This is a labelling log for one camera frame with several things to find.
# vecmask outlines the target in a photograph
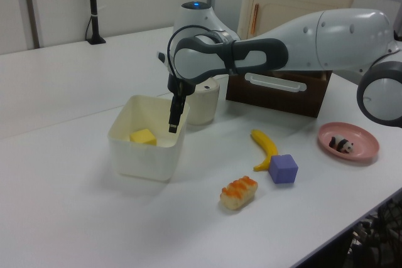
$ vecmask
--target purple cube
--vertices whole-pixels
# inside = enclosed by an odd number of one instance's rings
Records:
[[[275,155],[271,157],[268,172],[274,183],[294,183],[298,166],[291,155]]]

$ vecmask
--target box handle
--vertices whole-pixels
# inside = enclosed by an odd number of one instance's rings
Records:
[[[267,75],[256,75],[255,73],[246,73],[244,78],[252,84],[264,86],[273,89],[280,89],[289,92],[305,91],[305,83],[284,80],[282,78],[269,77]]]

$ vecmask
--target white plastic bin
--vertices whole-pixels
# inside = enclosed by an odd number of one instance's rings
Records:
[[[175,172],[182,150],[189,106],[185,104],[177,133],[169,133],[171,100],[135,95],[114,121],[109,133],[112,165],[118,173],[166,181]],[[131,142],[132,132],[148,128],[157,145]]]

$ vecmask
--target toy banana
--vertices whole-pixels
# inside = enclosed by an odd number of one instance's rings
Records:
[[[262,131],[252,130],[251,137],[256,143],[258,143],[266,153],[265,160],[259,165],[254,167],[255,171],[266,171],[269,168],[269,163],[271,162],[271,156],[278,155],[278,149],[276,148],[274,142]]]

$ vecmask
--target butter block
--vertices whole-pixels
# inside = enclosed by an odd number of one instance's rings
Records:
[[[156,137],[149,129],[143,129],[130,134],[130,141],[140,144],[151,144],[156,146]]]

